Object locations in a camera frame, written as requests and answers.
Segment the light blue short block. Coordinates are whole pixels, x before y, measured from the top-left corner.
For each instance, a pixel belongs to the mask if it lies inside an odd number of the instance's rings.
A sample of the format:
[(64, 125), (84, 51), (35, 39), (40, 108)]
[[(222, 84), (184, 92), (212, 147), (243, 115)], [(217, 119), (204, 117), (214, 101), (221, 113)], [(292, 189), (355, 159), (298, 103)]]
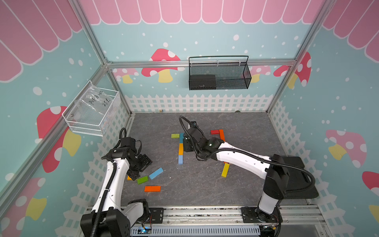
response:
[(178, 164), (182, 165), (183, 164), (183, 155), (178, 156)]

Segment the orange block front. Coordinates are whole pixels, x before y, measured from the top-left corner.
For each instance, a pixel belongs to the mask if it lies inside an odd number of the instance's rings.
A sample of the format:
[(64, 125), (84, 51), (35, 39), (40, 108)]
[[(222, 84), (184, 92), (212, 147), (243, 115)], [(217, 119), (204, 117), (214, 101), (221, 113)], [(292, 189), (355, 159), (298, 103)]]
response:
[(146, 186), (144, 188), (144, 192), (146, 193), (161, 192), (161, 186)]

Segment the yellow long block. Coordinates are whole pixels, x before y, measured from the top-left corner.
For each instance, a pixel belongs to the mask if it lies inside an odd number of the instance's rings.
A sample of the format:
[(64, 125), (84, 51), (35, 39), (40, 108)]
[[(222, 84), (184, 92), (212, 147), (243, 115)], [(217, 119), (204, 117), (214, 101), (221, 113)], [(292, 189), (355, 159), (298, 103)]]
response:
[(230, 168), (230, 164), (224, 163), (224, 168), (223, 168), (222, 175), (221, 175), (223, 178), (227, 177), (228, 172), (229, 172), (229, 168)]

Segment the red small block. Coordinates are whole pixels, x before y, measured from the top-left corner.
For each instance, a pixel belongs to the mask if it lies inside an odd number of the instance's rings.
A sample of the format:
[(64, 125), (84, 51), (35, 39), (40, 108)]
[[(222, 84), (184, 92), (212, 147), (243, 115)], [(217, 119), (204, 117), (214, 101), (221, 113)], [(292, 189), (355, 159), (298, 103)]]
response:
[(218, 135), (218, 134), (220, 134), (219, 130), (211, 130), (210, 132), (211, 132), (212, 135)]

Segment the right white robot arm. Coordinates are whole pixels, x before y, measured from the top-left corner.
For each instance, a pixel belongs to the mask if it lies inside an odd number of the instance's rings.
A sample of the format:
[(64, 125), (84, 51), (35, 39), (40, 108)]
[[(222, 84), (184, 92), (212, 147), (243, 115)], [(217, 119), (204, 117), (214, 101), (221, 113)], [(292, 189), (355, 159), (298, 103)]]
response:
[[(260, 222), (269, 222), (279, 203), (289, 194), (307, 192), (315, 187), (315, 177), (309, 171), (286, 164), (282, 156), (261, 156), (236, 148), (216, 137), (208, 139), (195, 121), (190, 121), (184, 116), (179, 116), (179, 122), (185, 132), (185, 152), (194, 152), (199, 161), (213, 159), (236, 165), (264, 180), (263, 194), (255, 209), (256, 218)], [(304, 181), (297, 188), (290, 189), (288, 185), (292, 170), (303, 174)]]

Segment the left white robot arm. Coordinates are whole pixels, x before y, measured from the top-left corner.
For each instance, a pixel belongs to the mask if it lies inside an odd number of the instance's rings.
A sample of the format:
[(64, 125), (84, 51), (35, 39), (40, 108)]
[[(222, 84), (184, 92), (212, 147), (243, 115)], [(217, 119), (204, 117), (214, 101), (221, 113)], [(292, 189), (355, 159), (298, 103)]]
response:
[(130, 201), (126, 208), (121, 206), (125, 179), (137, 180), (152, 163), (141, 153), (142, 148), (136, 147), (137, 140), (126, 133), (123, 127), (117, 144), (101, 158), (107, 162), (106, 176), (91, 212), (80, 221), (86, 237), (129, 237), (135, 223), (145, 225), (152, 218), (144, 198)]

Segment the orange block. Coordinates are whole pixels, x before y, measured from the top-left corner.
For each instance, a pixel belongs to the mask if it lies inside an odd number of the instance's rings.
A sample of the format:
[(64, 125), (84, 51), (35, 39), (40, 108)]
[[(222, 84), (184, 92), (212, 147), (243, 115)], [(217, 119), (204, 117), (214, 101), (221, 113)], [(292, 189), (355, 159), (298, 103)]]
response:
[(144, 192), (146, 193), (161, 192), (161, 186), (146, 186), (144, 188)]
[(225, 134), (224, 134), (224, 131), (222, 129), (219, 129), (219, 135), (220, 135), (221, 140), (226, 141), (225, 140)]

